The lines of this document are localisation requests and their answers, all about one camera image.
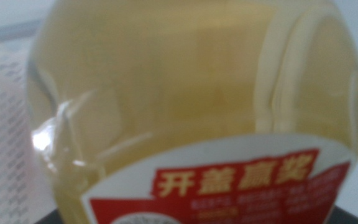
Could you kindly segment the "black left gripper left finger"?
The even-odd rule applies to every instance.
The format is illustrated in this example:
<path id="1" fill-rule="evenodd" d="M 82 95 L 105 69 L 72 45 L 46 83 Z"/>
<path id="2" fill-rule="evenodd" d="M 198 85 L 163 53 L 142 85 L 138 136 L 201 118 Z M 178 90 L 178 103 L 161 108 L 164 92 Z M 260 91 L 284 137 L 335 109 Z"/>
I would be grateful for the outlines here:
<path id="1" fill-rule="evenodd" d="M 35 224 L 64 224 L 58 210 L 50 212 L 45 217 L 36 221 Z"/>

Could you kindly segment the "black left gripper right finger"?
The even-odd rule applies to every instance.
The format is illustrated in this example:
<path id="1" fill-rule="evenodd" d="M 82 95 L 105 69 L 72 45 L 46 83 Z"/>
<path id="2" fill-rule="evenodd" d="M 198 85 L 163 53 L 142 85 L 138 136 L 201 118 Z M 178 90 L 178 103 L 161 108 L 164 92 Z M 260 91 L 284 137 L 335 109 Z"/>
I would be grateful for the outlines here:
<path id="1" fill-rule="evenodd" d="M 340 207 L 335 207 L 330 215 L 329 224 L 358 224 L 358 217 Z"/>

